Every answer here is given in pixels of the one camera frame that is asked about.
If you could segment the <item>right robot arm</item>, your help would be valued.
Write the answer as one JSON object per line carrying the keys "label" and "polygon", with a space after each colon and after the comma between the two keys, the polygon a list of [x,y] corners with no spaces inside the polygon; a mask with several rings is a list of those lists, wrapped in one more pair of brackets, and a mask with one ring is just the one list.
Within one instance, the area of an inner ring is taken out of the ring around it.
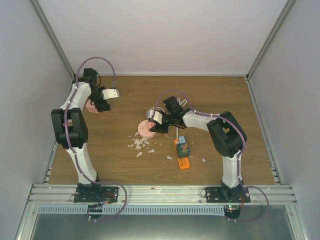
{"label": "right robot arm", "polygon": [[243,190],[241,158],[247,141],[237,120],[229,111],[212,114],[184,109],[174,96],[165,99],[163,104],[166,111],[155,106],[146,112],[147,119],[154,123],[150,131],[166,134],[170,126],[207,131],[222,157],[221,196],[228,203],[234,202]]}

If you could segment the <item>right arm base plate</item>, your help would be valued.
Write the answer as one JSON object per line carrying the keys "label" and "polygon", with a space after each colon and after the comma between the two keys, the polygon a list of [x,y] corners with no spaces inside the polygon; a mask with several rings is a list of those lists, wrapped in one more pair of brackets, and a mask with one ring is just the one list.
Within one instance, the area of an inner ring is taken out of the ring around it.
{"label": "right arm base plate", "polygon": [[241,187],[235,191],[231,197],[226,198],[221,186],[207,186],[204,188],[204,195],[207,203],[250,203],[251,197],[249,190]]}

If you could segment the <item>pink round socket base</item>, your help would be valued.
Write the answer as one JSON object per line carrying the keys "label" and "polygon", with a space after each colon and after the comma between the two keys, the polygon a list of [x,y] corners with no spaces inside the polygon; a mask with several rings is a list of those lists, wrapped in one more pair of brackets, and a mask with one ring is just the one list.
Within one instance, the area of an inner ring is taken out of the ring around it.
{"label": "pink round socket base", "polygon": [[156,124],[154,122],[150,122],[148,120],[143,120],[139,123],[137,127],[138,134],[144,139],[153,138],[156,133],[151,132],[150,129],[153,128]]}

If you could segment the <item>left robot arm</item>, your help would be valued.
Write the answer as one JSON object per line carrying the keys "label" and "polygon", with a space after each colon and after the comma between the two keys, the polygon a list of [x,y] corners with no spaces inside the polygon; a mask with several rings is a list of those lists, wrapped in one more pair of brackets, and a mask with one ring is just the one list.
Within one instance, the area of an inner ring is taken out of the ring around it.
{"label": "left robot arm", "polygon": [[78,183],[90,185],[85,195],[92,202],[102,199],[103,189],[95,185],[100,180],[88,153],[89,130],[83,109],[89,103],[93,104],[99,113],[111,110],[104,96],[106,88],[97,84],[97,80],[100,79],[100,75],[93,68],[84,69],[83,76],[78,79],[78,82],[72,81],[71,92],[65,103],[51,111],[56,142],[71,157],[78,175]]}

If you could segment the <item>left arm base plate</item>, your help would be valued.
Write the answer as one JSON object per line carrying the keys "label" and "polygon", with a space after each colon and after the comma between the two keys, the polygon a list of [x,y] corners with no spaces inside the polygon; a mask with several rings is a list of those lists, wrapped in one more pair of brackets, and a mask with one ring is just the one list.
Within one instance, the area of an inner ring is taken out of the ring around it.
{"label": "left arm base plate", "polygon": [[75,193],[69,200],[72,203],[116,203],[119,188],[115,186],[102,186],[100,184],[81,184],[76,187]]}

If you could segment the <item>pink cube socket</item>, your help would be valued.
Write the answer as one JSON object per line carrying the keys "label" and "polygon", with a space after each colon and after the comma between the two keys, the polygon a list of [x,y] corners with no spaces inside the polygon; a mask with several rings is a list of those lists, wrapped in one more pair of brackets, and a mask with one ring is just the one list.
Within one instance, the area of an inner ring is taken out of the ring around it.
{"label": "pink cube socket", "polygon": [[95,113],[95,114],[98,114],[98,113],[99,113],[98,110],[96,109],[96,106],[95,106],[94,102],[91,101],[91,100],[88,100],[88,101],[86,102],[85,108],[86,108],[87,111],[90,112],[90,113]]}

